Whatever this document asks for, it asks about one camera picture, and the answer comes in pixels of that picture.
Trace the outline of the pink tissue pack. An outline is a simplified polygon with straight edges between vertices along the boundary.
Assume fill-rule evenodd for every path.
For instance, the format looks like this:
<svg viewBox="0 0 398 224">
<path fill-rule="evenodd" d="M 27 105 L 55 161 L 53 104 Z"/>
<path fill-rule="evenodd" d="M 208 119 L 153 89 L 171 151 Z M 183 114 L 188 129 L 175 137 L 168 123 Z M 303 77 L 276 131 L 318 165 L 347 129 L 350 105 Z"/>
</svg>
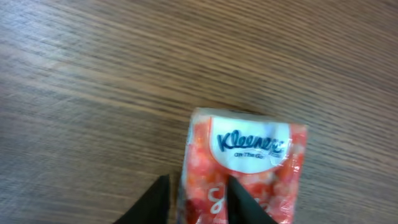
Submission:
<svg viewBox="0 0 398 224">
<path fill-rule="evenodd" d="M 177 223 L 231 223 L 233 176 L 276 223 L 292 223 L 308 128 L 263 115 L 197 108 L 190 119 Z"/>
</svg>

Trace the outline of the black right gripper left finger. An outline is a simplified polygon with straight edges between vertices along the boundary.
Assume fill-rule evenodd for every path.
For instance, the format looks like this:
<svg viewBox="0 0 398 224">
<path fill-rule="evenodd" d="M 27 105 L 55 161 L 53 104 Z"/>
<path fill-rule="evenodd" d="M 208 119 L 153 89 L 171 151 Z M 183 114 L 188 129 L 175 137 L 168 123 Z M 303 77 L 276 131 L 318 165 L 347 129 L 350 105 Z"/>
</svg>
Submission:
<svg viewBox="0 0 398 224">
<path fill-rule="evenodd" d="M 170 209 L 170 177 L 161 175 L 114 224 L 167 224 Z"/>
</svg>

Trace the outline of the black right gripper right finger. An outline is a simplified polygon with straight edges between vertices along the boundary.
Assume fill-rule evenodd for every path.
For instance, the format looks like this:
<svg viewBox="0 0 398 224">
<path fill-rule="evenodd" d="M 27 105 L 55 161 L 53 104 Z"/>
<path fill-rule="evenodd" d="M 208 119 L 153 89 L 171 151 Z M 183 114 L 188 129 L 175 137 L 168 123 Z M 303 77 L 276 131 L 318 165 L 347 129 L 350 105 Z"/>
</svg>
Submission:
<svg viewBox="0 0 398 224">
<path fill-rule="evenodd" d="M 226 204 L 229 224 L 277 224 L 232 175 L 228 177 Z"/>
</svg>

